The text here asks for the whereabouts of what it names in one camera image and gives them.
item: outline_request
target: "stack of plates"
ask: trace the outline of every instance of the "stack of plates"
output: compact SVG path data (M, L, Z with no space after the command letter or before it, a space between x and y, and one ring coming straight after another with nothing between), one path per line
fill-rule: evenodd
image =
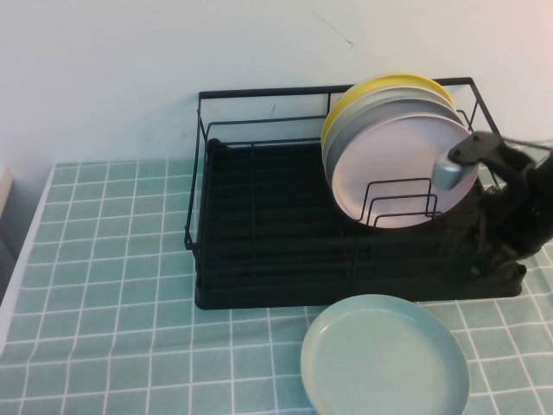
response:
M361 82L344 93L323 125L322 162L334 199L369 226L430 220L424 214L434 211L429 181L403 179L431 177L436 158L468 134L452 98L433 80L392 74ZM451 190L432 187L436 212L457 204L476 175L474 169Z

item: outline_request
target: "plate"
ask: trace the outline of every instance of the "plate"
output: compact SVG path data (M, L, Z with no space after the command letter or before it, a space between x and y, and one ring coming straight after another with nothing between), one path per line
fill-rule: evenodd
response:
M386 119L398 118L408 113L426 112L439 115L455 121L462 125L457 113L448 105L443 105L430 99L403 99L390 97L373 102L371 105L356 111L348 117L346 110L343 111L328 131L327 140L323 148L323 166L329 183L332 183L332 176L336 163L349 143L365 128L383 122Z
M454 105L454 101L449 95L449 93L437 82L424 78L423 76L418 76L409 73L392 73L384 76L378 76L376 78L371 78L369 80L364 80L359 84L356 84L349 88L336 102L336 105L327 115L324 125L322 126L321 134L321 144L324 144L327 131L330 128L330 125L338 117L338 114L344 110L349 104L351 104L357 98L365 95L366 93L373 91L375 89L383 88L385 86L397 86L397 85L411 85L411 86L420 86L430 91L439 93L442 97L447 99L451 105Z
M423 213L434 210L436 199L436 212L455 206L473 186L476 168L451 190L432 186L431 194L436 198L427 197L428 180L374 183L363 210L367 185L430 178L436 158L468 134L457 122L429 113L406 114L372 125L341 153L332 176L334 199L348 216L363 218L363 223L373 227L411 227L431 220L431 215Z
M388 296L350 297L324 310L305 336L301 365L320 415L461 415L470 389L449 330Z
M435 101L436 103L449 108L451 112L455 114L455 117L458 118L461 122L461 119L457 116L454 107L439 93L435 93L434 91L430 91L426 88L421 88L418 86L387 86L384 88L380 88L354 100L346 108L344 108L344 110L338 115L338 117L336 117L336 119L330 125L330 128L328 129L327 135L325 137L325 141L322 144L323 164L328 148L330 147L330 144L332 143L336 133L345 124L347 124L360 112L366 111L369 108L373 108L375 105L379 105L383 102L388 102L395 99L427 99Z

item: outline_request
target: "dish rack drip tray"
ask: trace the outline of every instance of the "dish rack drip tray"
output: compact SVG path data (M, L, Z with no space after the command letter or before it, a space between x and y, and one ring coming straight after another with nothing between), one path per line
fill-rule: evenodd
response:
M438 81L474 91L473 115L461 112L468 127L472 128L477 108L489 116L471 79ZM225 142L209 137L215 125L317 120L324 114L213 121L207 128L201 116L206 99L309 94L327 97L328 111L332 95L348 87L200 93L193 191L185 229L186 246L196 259L196 304L202 309L323 305L366 293L411 301L516 296L524 276L516 266L471 283L448 281L446 265L478 219L478 201L484 192L480 180L445 214L428 202L425 212L416 213L429 216L421 225L367 227L360 223L363 219L350 219L336 205L322 168L318 138ZM489 128L495 129L491 117L488 121ZM198 171L202 158L203 171ZM201 193L195 197L200 179ZM198 202L196 232L193 212Z

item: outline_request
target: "white wall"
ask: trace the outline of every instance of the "white wall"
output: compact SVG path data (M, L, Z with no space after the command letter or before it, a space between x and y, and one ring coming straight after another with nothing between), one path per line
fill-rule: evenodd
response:
M55 161L190 156L200 90L470 75L504 133L551 138L551 22L550 0L3 0L2 228L22 243Z

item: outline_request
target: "green grid tablecloth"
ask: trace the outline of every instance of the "green grid tablecloth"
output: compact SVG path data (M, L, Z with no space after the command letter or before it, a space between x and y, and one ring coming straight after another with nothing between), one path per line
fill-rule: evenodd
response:
M315 414L299 362L322 308L194 306L190 172L56 167L0 358L0 414ZM468 359L467 415L553 414L551 258L548 245L527 261L519 297L423 304Z

